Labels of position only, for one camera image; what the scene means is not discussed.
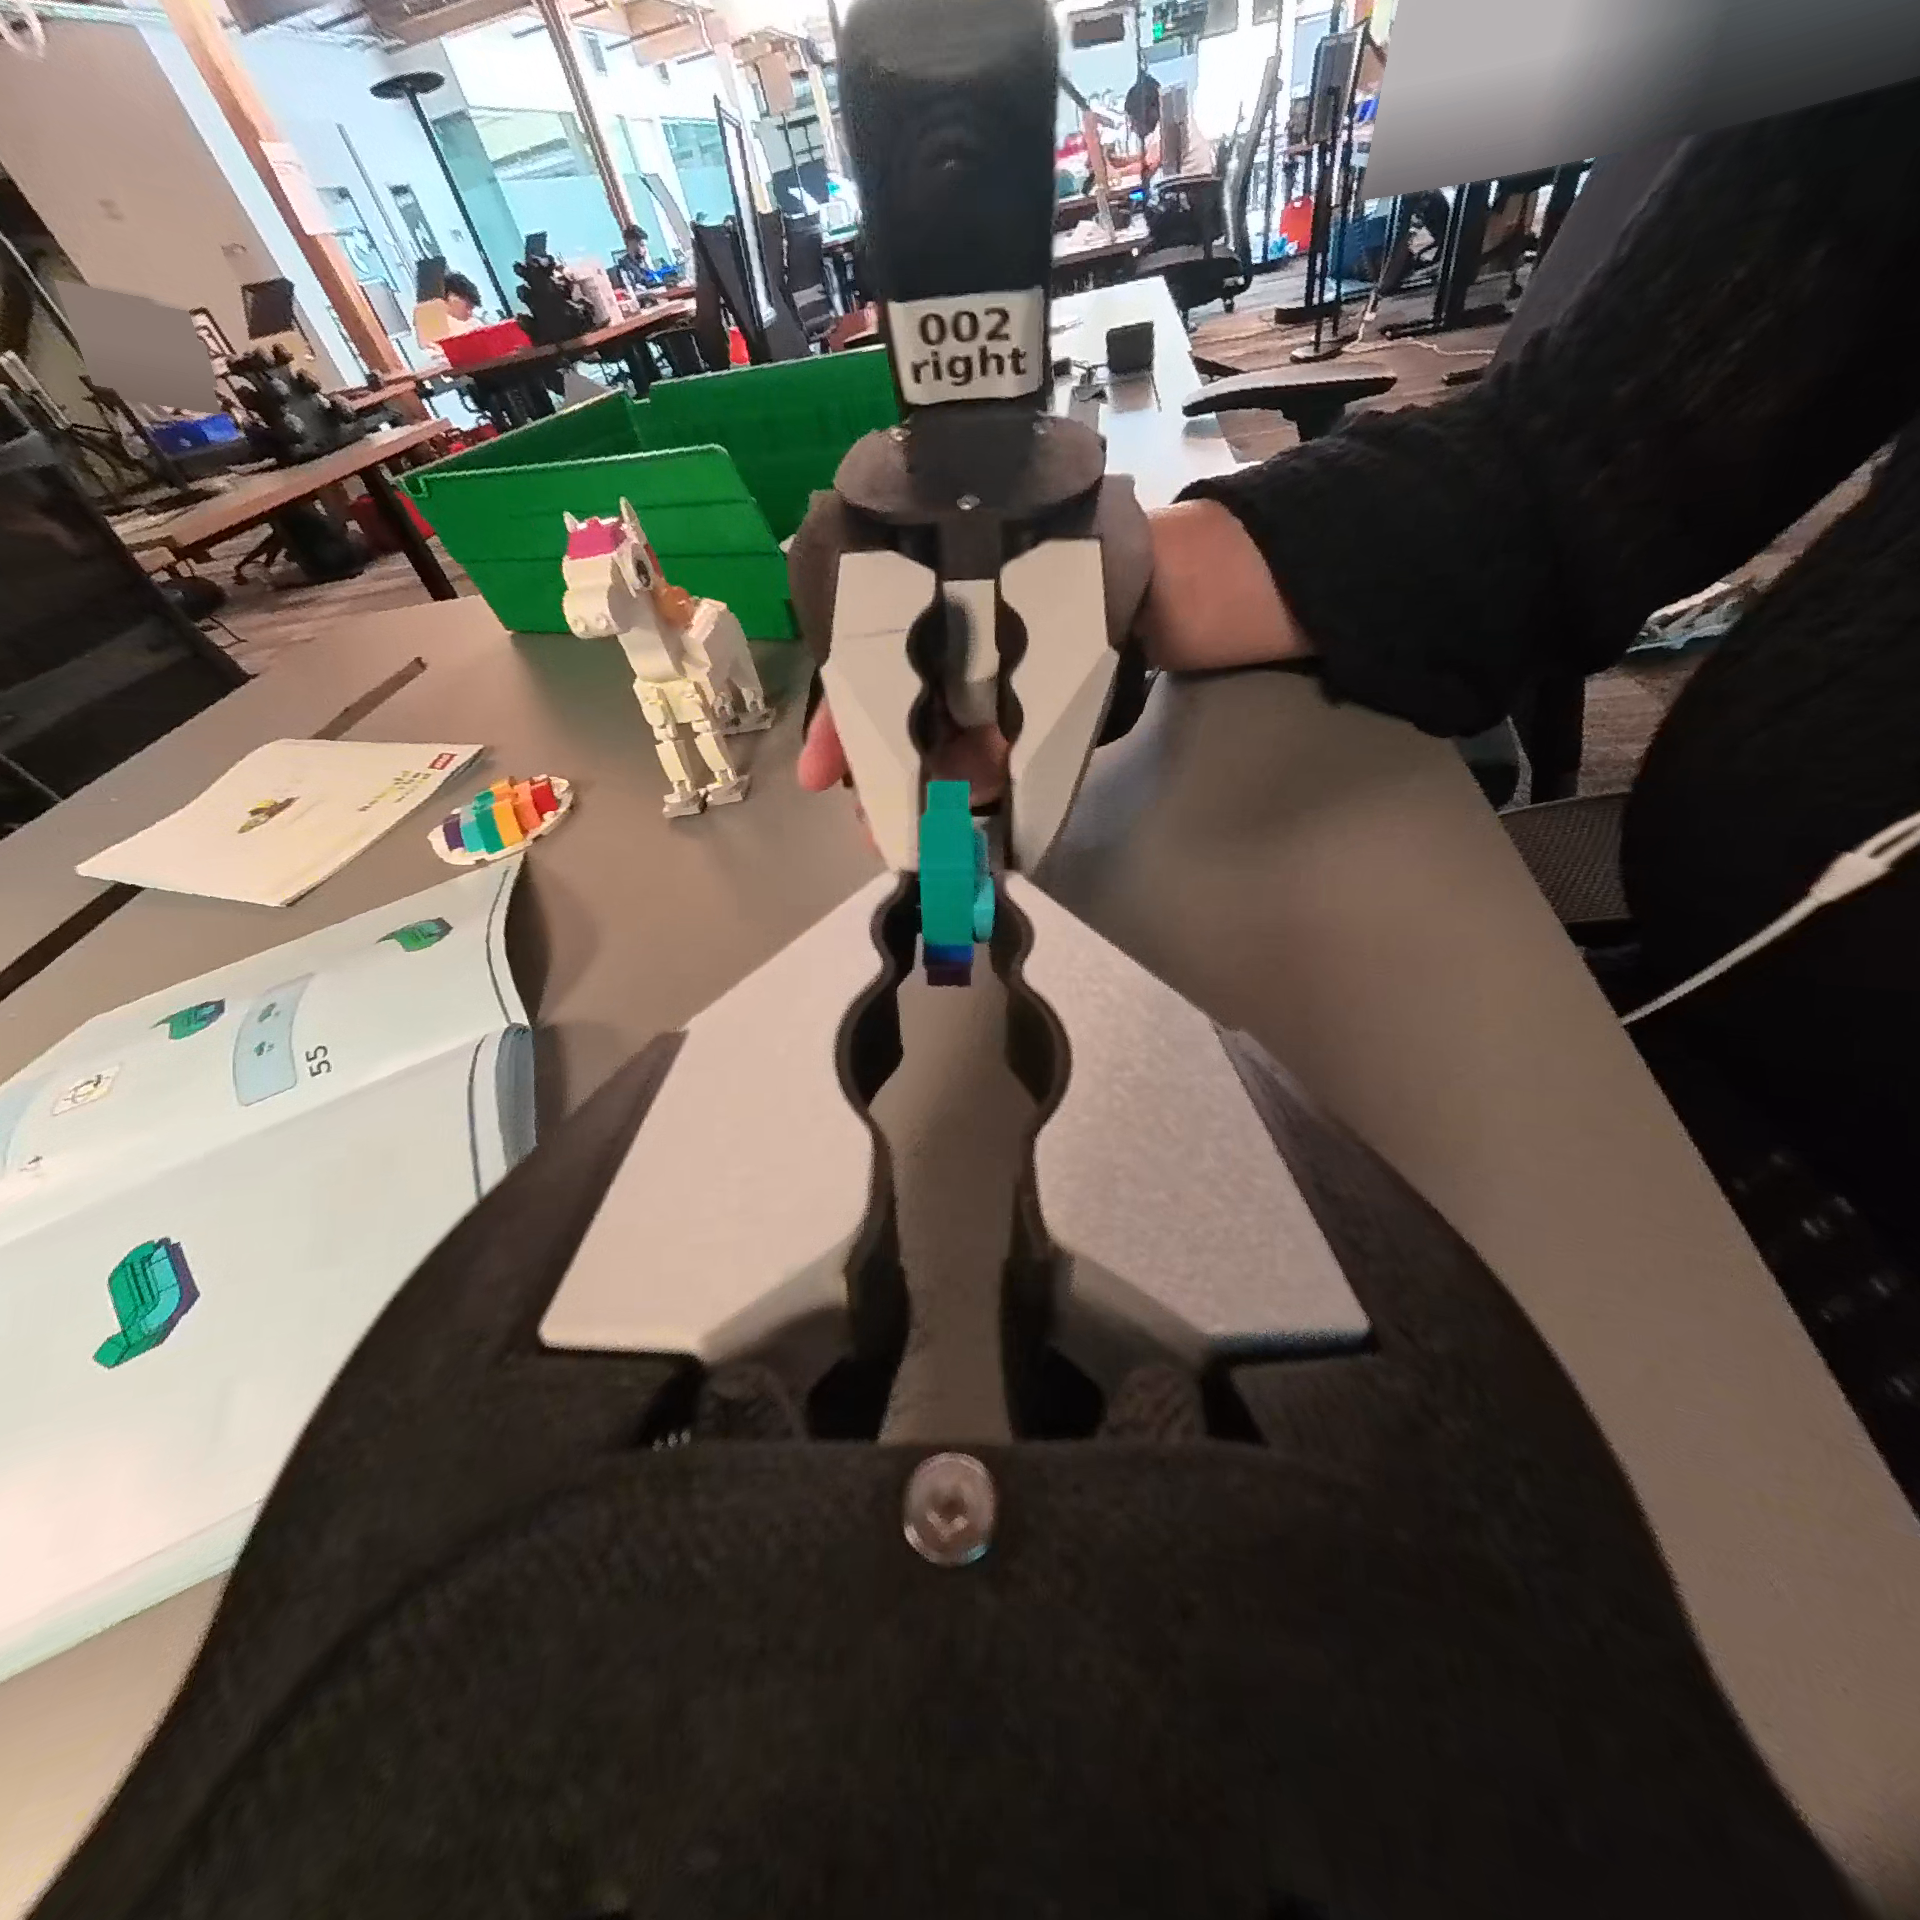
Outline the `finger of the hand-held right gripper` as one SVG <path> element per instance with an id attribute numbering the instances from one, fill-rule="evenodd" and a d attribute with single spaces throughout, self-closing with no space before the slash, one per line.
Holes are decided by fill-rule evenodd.
<path id="1" fill-rule="evenodd" d="M 931 568 L 893 549 L 841 556 L 825 696 L 877 853 L 897 871 L 919 866 L 923 749 L 913 720 L 925 681 L 907 638 L 934 607 Z"/>
<path id="2" fill-rule="evenodd" d="M 1111 707 L 1118 655 L 1102 547 L 1045 542 L 1004 566 L 998 589 L 1023 638 L 1021 659 L 1004 670 L 1019 707 L 1005 851 L 1033 875 L 1066 827 Z"/>

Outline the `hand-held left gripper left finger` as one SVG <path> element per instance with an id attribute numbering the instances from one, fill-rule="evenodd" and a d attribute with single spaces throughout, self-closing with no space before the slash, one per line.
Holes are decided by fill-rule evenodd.
<path id="1" fill-rule="evenodd" d="M 916 955 L 881 875 L 688 1021 L 541 1322 L 548 1348 L 898 1357 L 892 1157 Z"/>

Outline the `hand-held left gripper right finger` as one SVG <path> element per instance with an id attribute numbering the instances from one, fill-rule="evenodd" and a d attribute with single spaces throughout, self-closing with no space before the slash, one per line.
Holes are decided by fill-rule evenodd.
<path id="1" fill-rule="evenodd" d="M 1035 1103 L 1021 1285 L 1060 1355 L 1338 1355 L 1371 1319 L 1223 1030 L 1028 877 L 996 918 Z"/>

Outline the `teal and blue lego assembly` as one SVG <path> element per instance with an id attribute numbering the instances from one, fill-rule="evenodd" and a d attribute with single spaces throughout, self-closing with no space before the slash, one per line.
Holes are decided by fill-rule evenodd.
<path id="1" fill-rule="evenodd" d="M 965 988 L 979 949 L 996 932 L 990 836 L 967 780 L 928 780 L 917 839 L 923 973 L 931 986 Z"/>

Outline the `person's right forearm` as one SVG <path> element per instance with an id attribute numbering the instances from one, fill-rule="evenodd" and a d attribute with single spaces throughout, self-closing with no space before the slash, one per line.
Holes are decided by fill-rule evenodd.
<path id="1" fill-rule="evenodd" d="M 1876 453 L 1752 640 L 1916 643 L 1916 85 L 1691 140 L 1569 307 L 1466 395 L 1186 492 L 1336 696 L 1478 732 L 1756 559 Z"/>

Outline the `white lego unicorn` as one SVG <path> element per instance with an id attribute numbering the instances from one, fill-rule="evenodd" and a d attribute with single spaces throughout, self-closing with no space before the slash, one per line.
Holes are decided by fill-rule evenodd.
<path id="1" fill-rule="evenodd" d="M 566 628 L 622 652 L 668 784 L 663 817 L 746 803 L 753 775 L 734 762 L 729 743 L 768 731 L 774 707 L 740 617 L 665 578 L 627 498 L 616 518 L 563 520 Z"/>

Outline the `rainbow lego plate model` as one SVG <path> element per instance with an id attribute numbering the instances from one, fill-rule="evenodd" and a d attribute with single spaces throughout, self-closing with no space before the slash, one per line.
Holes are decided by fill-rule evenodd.
<path id="1" fill-rule="evenodd" d="M 576 790 L 563 775 L 497 780 L 427 834 L 430 851 L 452 870 L 491 866 L 517 857 L 573 811 Z"/>

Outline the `open lego instruction booklet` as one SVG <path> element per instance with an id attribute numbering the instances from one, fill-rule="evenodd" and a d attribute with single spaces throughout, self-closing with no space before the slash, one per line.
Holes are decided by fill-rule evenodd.
<path id="1" fill-rule="evenodd" d="M 523 857 L 87 1021 L 2 1096 L 2 1674 L 235 1565 L 536 1139 Z"/>

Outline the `person's right hand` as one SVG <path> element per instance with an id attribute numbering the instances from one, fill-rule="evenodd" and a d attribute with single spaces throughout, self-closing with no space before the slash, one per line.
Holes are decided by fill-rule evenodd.
<path id="1" fill-rule="evenodd" d="M 1315 647 L 1257 542 L 1229 507 L 1190 498 L 1149 514 L 1155 570 L 1139 609 L 1148 666 L 1202 675 L 1302 664 Z"/>

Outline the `green plastic bin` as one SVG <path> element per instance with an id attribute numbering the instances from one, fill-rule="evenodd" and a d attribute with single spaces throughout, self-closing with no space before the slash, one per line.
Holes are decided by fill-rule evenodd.
<path id="1" fill-rule="evenodd" d="M 403 492 L 511 632 L 566 632 L 563 518 L 631 501 L 670 582 L 721 598 L 754 643 L 795 643 L 783 542 L 853 444 L 898 419 L 885 349 L 861 348 L 585 402 Z"/>

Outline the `black floor lamp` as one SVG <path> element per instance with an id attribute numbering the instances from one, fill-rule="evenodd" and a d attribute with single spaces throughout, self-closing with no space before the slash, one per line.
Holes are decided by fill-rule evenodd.
<path id="1" fill-rule="evenodd" d="M 385 160 L 379 173 L 415 258 L 422 264 L 442 258 L 451 275 L 461 275 L 480 289 L 481 313 L 501 319 L 511 303 L 433 125 L 433 109 L 457 104 L 451 78 L 444 67 L 403 57 L 372 82 L 369 91 L 373 100 L 390 109 L 390 117 L 403 115 L 407 128 L 400 134 L 397 158 Z"/>

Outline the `closed white instruction booklet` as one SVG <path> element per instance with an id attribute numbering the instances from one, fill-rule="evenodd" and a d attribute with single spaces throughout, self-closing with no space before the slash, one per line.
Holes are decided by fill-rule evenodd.
<path id="1" fill-rule="evenodd" d="M 475 743 L 266 743 L 77 875 L 183 898 L 293 906 L 481 755 Z"/>

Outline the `wooden desk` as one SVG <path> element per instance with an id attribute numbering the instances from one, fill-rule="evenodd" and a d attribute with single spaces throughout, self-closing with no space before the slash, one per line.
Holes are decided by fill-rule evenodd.
<path id="1" fill-rule="evenodd" d="M 381 428 L 312 463 L 275 468 L 209 501 L 162 514 L 145 534 L 145 543 L 163 549 L 175 561 L 196 559 L 244 529 L 309 505 L 327 492 L 359 479 L 372 495 L 379 522 L 407 559 L 420 586 L 431 602 L 449 604 L 461 593 L 431 543 L 431 534 L 422 532 L 418 514 L 403 504 L 397 489 L 403 458 L 437 458 L 449 439 L 451 425 L 431 418 L 407 427 Z"/>

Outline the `white paper notice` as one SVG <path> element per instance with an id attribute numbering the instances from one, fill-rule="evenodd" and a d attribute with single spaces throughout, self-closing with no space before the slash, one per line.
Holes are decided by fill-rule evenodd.
<path id="1" fill-rule="evenodd" d="M 300 151 L 285 140 L 264 140 L 258 147 L 269 170 L 285 197 L 302 233 L 329 237 L 336 233 L 336 214 L 323 202 Z"/>

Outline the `person's black sweater torso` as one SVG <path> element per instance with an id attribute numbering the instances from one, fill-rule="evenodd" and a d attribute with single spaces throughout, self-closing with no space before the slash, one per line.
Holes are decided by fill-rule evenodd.
<path id="1" fill-rule="evenodd" d="M 1646 981 L 1670 988 L 1919 804 L 1919 456 L 1880 458 L 1677 696 L 1623 817 Z M 1916 856 L 1640 1026 L 1852 1166 L 1916 1182 Z"/>

